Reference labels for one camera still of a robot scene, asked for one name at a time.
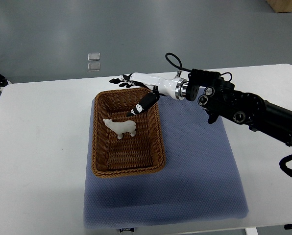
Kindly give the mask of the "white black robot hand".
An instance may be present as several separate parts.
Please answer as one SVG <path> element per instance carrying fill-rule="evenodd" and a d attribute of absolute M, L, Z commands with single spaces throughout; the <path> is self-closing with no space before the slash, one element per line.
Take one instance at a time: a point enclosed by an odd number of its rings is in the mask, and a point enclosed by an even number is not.
<path fill-rule="evenodd" d="M 149 92 L 127 113 L 127 117 L 146 112 L 162 95 L 183 100 L 188 86 L 188 80 L 179 76 L 173 79 L 165 79 L 159 76 L 138 72 L 116 76 L 109 82 L 118 84 L 119 87 L 130 88 L 139 86 L 149 89 Z"/>

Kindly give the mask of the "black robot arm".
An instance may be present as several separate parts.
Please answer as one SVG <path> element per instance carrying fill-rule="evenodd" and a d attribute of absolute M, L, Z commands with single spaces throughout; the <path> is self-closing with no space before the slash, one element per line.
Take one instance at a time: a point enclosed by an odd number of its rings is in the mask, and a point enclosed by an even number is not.
<path fill-rule="evenodd" d="M 263 100 L 253 93 L 235 89 L 223 74 L 207 70 L 187 70 L 188 81 L 176 88 L 177 98 L 197 101 L 208 114 L 208 123 L 219 116 L 238 125 L 247 125 L 253 132 L 260 131 L 292 147 L 292 111 Z M 292 178 L 292 169 L 287 163 L 292 154 L 282 158 L 280 169 Z"/>

